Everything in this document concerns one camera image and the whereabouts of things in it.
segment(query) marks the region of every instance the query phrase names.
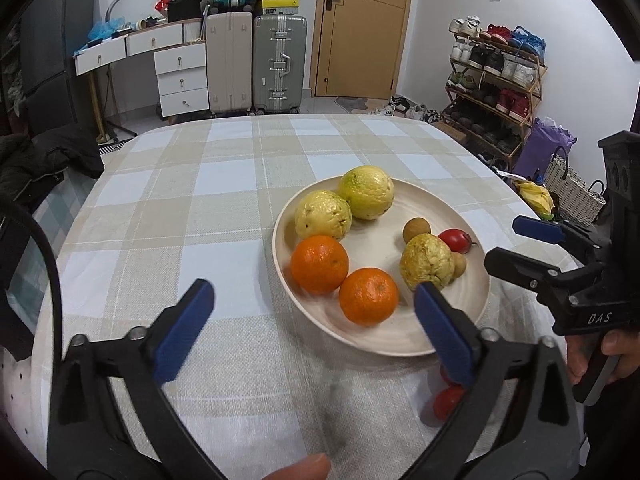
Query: door frame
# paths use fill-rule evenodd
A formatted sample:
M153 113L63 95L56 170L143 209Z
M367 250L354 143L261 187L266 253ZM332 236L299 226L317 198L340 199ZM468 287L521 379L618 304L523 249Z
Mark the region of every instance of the door frame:
M314 20L313 47L311 50L311 69L309 73L309 87L311 88L312 97L316 96L316 85L318 82L320 36L322 34L322 16L324 15L324 5L325 5L325 0L316 0L316 16ZM406 31L409 25L410 11L411 11L411 0L406 0L404 4L404 19L402 23L402 33L400 37L400 47L398 48L398 58L396 59L396 68L394 70L394 83L391 87L391 95L396 93L396 88L398 87L398 76L400 75L400 65L402 63L402 54L404 53L404 40L406 39Z

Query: orange fruit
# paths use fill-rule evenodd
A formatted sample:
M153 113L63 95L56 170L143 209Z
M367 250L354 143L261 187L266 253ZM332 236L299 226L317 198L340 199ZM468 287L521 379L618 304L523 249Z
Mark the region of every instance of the orange fruit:
M329 294L349 273L349 257L335 238L318 235L302 240L291 255L293 279L311 294Z
M384 270L359 269L344 280L338 299L349 321L373 326L393 314L400 301L400 292L394 279Z

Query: red fruit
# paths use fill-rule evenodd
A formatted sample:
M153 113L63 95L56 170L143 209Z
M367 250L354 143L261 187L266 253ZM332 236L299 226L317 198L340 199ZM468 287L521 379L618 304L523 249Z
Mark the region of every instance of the red fruit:
M465 390L462 386L451 386L440 392L433 403L433 413L436 418L443 422L447 420L464 394Z
M441 232L438 238L446 243L453 252L460 254L467 254L471 245L474 244L471 236L462 229L447 229Z
M444 365L440 365L440 376L442 380L445 381L449 386L458 386L458 383L454 382L450 377L449 373L447 373L447 369Z

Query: plate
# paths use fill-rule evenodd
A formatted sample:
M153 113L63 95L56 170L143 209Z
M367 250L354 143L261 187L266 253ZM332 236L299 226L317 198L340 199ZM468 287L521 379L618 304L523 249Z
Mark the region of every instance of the plate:
M405 243L404 225L415 217L426 218L434 234L449 228L478 236L452 207L421 187L403 180L393 179L396 197L391 209L377 220L353 219L351 231L341 240L349 255L349 272L363 267L377 267L388 272L400 290L400 304L394 314L381 324L364 328L349 321L338 304L338 292L329 296L313 296L302 290L293 280L289 262L300 241L296 235L294 215L296 207L307 193L315 190L336 190L340 176L320 180L305 187L294 196L278 216L273 231L273 259L282 286L293 303L324 332L367 352L375 354L413 357L434 352L414 313L414 295L400 276L400 257ZM442 291L449 303L478 322L489 296L489 275L484 270L484 251L474 246L466 255L466 272Z

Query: human hand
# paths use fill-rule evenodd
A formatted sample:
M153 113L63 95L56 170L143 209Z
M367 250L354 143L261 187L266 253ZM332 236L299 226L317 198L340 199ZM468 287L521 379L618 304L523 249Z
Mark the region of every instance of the human hand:
M583 335L569 335L565 339L569 380L571 384L578 384L589 365L588 339ZM607 332L600 350L604 355L622 356L607 384L629 377L640 366L640 333L624 330Z
M331 462L324 453L310 455L297 464L265 476L263 480L326 480Z

